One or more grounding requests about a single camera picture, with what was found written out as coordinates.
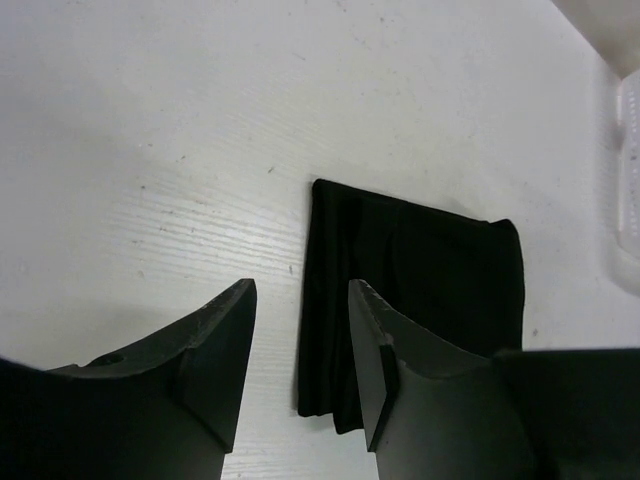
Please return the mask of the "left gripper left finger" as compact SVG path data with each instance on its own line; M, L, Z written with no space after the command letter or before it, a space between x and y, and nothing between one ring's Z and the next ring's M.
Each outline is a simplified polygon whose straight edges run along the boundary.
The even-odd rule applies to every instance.
M205 306L84 366L51 371L49 445L63 454L232 450L257 289L241 279Z

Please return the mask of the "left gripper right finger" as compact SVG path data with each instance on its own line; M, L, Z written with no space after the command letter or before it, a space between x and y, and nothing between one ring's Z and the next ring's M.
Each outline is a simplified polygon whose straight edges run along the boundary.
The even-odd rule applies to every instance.
M465 375L489 363L392 308L366 281L348 286L348 308L366 446L375 450L402 391L401 370L429 380Z

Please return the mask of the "black tank top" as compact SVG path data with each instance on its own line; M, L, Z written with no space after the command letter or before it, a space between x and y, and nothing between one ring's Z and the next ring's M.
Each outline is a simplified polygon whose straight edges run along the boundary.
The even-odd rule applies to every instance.
M297 360L297 411L362 427L348 285L469 352L522 346L524 263L507 220L488 222L319 179L311 188Z

